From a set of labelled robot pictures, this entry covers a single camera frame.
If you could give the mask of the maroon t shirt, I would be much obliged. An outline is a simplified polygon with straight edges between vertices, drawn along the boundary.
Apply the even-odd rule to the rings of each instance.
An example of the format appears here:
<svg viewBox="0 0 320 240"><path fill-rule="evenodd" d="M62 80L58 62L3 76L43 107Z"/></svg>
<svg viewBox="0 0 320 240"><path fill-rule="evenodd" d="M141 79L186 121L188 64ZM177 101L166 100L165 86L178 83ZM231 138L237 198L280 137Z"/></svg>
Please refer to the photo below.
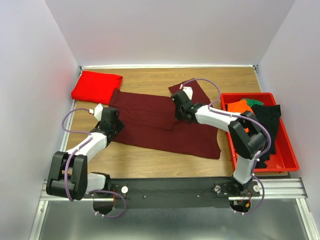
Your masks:
<svg viewBox="0 0 320 240"><path fill-rule="evenodd" d="M220 158L217 128L177 120L175 104L170 97L115 89L109 105L119 110L118 118L124 123L114 139L117 143L208 159Z"/></svg>

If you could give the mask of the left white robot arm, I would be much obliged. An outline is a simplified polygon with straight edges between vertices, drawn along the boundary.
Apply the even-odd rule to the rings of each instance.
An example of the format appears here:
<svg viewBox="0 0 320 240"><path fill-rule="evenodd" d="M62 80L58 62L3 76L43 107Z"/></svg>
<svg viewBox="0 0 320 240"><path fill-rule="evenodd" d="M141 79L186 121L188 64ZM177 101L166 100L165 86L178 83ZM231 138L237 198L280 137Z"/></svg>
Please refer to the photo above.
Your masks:
<svg viewBox="0 0 320 240"><path fill-rule="evenodd" d="M83 108L97 119L90 131L76 131L87 137L67 151L53 154L47 177L46 193L50 196L81 200L96 191L111 191L110 176L105 173L88 173L88 163L100 151L107 148L125 127L119 119L120 112L114 107L98 104L94 109Z"/></svg>

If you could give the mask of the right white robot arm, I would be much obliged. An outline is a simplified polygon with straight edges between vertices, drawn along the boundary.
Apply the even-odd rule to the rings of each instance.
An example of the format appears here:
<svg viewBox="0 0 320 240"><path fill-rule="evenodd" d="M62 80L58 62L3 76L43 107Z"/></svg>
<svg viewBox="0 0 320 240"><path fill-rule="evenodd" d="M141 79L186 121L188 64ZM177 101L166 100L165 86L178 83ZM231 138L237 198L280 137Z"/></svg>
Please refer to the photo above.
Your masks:
<svg viewBox="0 0 320 240"><path fill-rule="evenodd" d="M178 90L171 99L175 105L177 120L207 125L229 133L237 153L237 161L231 180L220 191L233 196L246 191L253 180L259 154L266 148L270 138L255 115L250 111L235 113L218 110L203 103L194 104L184 90Z"/></svg>

